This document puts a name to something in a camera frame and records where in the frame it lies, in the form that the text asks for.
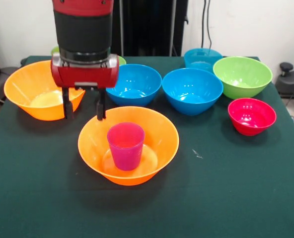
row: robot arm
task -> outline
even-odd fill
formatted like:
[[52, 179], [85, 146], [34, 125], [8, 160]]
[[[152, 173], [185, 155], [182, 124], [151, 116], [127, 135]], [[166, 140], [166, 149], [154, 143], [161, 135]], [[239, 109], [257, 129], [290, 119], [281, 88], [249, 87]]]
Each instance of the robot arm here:
[[115, 87], [119, 61], [110, 54], [113, 0], [52, 0], [60, 53], [51, 72], [62, 87], [66, 118], [73, 116], [69, 88], [98, 90], [97, 118], [105, 118], [105, 89]]

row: pink bowl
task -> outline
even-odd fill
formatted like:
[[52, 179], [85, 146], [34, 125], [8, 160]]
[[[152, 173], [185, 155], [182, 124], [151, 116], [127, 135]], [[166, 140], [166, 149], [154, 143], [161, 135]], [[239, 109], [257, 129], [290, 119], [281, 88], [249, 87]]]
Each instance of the pink bowl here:
[[240, 98], [230, 103], [228, 114], [235, 129], [242, 135], [257, 135], [276, 121], [274, 109], [260, 100]]

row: magenta cup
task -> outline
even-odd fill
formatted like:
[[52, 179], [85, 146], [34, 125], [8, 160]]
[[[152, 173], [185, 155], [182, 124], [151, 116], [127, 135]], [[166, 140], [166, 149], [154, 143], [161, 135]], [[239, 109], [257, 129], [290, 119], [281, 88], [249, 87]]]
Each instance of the magenta cup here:
[[124, 122], [110, 128], [107, 140], [117, 168], [130, 171], [138, 167], [144, 139], [144, 130], [135, 123]]

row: small white speck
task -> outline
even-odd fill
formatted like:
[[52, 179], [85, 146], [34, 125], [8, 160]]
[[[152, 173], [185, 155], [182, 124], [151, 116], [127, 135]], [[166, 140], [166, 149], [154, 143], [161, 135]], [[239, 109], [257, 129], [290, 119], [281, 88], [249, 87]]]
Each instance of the small white speck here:
[[203, 159], [203, 157], [201, 155], [199, 155], [197, 151], [195, 151], [194, 149], [192, 149], [192, 151], [196, 155], [197, 158]]

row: plastic bowl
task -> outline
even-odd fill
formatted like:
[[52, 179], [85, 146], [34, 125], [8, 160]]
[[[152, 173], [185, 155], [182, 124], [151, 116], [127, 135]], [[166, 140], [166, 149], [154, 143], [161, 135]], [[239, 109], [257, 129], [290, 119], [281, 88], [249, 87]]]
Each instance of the plastic bowl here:
[[56, 52], [60, 52], [60, 48], [59, 48], [59, 46], [55, 46], [55, 47], [53, 47], [53, 49], [51, 50], [51, 55], [53, 55], [53, 53], [56, 53]]
[[[50, 64], [50, 60], [29, 64], [13, 73], [4, 84], [6, 97], [39, 120], [64, 118], [62, 90], [52, 78]], [[69, 92], [75, 111], [85, 91]]]
[[223, 85], [215, 75], [194, 68], [170, 72], [164, 77], [162, 87], [171, 105], [189, 116], [209, 109], [223, 91]]
[[[140, 165], [132, 171], [118, 169], [107, 140], [109, 129], [122, 122], [138, 124], [145, 131]], [[119, 185], [137, 185], [151, 179], [174, 158], [179, 135], [174, 124], [164, 115], [143, 107], [119, 107], [106, 111], [106, 119], [92, 118], [78, 138], [78, 150], [93, 170]]]
[[254, 97], [273, 78], [265, 64], [247, 57], [223, 58], [214, 65], [214, 73], [224, 85], [223, 93], [232, 99]]
[[146, 106], [161, 87], [160, 74], [141, 64], [126, 64], [119, 67], [115, 88], [107, 88], [107, 94], [119, 106]]
[[241, 98], [228, 106], [228, 114], [236, 130], [247, 136], [257, 135], [276, 121], [274, 109], [260, 100]]
[[214, 50], [198, 48], [185, 53], [186, 68], [198, 68], [213, 73], [213, 65], [223, 56]]
[[118, 56], [118, 59], [119, 59], [119, 66], [126, 64], [126, 60], [123, 57]]

